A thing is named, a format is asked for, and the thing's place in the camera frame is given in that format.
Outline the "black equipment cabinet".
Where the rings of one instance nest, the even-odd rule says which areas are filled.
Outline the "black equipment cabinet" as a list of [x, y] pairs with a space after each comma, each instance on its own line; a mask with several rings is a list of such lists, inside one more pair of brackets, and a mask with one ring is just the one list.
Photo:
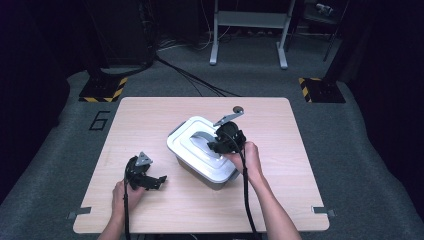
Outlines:
[[141, 18], [142, 0], [86, 0], [109, 66], [149, 67], [154, 58], [148, 24]]

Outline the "dark curtain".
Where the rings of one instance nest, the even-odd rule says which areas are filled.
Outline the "dark curtain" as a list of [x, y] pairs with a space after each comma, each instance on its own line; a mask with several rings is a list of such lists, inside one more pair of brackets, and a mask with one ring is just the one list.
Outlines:
[[348, 84], [368, 138], [424, 218], [424, 0], [376, 0]]
[[70, 87], [24, 0], [0, 0], [0, 203], [64, 108]]

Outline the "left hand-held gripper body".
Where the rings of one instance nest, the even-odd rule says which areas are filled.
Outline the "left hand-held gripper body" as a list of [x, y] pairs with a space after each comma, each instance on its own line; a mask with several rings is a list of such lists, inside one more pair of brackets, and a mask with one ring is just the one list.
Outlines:
[[146, 190], [157, 184], [157, 180], [147, 175], [153, 161], [141, 152], [138, 156], [132, 157], [125, 168], [124, 179], [130, 184], [133, 190], [143, 187]]

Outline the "person's left hand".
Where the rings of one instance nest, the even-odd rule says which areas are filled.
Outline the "person's left hand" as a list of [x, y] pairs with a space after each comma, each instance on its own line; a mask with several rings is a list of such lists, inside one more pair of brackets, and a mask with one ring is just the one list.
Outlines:
[[144, 192], [143, 188], [133, 190], [131, 187], [127, 187], [124, 181], [117, 182], [112, 191], [112, 217], [122, 218], [125, 215], [125, 208], [132, 211], [139, 203]]

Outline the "grey table bracket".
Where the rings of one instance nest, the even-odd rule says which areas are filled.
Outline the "grey table bracket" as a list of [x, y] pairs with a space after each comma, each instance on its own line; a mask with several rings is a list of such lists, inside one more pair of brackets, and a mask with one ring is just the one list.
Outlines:
[[335, 211], [333, 209], [328, 209], [327, 207], [312, 206], [311, 210], [315, 214], [326, 214], [329, 218], [336, 216]]
[[67, 219], [72, 220], [75, 219], [78, 215], [90, 214], [91, 207], [83, 207], [78, 208], [75, 211], [69, 212], [67, 215]]

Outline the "black stand base striped tape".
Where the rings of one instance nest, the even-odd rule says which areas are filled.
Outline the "black stand base striped tape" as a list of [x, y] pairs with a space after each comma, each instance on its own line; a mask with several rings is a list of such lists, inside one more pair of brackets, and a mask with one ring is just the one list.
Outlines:
[[116, 102], [123, 92], [127, 78], [90, 78], [79, 94], [83, 102]]
[[308, 103], [345, 103], [336, 83], [327, 83], [320, 78], [299, 78], [299, 84]]

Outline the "white metal desk frame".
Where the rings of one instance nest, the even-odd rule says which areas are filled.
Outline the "white metal desk frame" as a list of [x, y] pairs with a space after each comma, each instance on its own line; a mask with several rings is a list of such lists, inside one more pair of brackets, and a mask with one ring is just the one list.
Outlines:
[[220, 26], [253, 27], [267, 29], [281, 29], [281, 39], [276, 43], [280, 68], [286, 70], [288, 62], [285, 55], [285, 40], [287, 38], [296, 0], [290, 0], [285, 13], [239, 12], [223, 11], [219, 9], [219, 0], [214, 0], [213, 44], [209, 64], [214, 66], [218, 60]]

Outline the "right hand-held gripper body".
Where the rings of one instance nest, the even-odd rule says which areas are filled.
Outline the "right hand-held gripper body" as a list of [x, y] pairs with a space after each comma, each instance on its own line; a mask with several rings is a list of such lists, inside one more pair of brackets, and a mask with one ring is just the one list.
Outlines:
[[216, 148], [228, 148], [230, 149], [230, 153], [239, 153], [241, 151], [246, 137], [243, 131], [233, 122], [233, 119], [243, 114], [243, 111], [234, 112], [233, 114], [224, 116], [214, 124], [214, 126], [218, 126], [215, 142], [222, 144]]

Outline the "small grey device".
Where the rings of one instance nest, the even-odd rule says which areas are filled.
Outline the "small grey device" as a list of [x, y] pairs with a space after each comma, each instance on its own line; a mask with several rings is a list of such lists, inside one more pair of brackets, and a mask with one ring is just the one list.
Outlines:
[[325, 15], [325, 16], [330, 16], [333, 12], [333, 8], [331, 6], [328, 5], [324, 5], [321, 3], [317, 3], [315, 5], [316, 10], [318, 11], [319, 14], [321, 15]]

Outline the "person's right hand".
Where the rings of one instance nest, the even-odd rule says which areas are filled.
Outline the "person's right hand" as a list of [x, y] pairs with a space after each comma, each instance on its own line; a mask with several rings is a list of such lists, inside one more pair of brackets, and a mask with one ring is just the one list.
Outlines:
[[240, 173], [247, 169], [248, 180], [251, 184], [258, 183], [263, 177], [258, 147], [253, 142], [247, 141], [242, 153], [244, 157], [236, 153], [225, 154], [225, 157], [235, 165]]

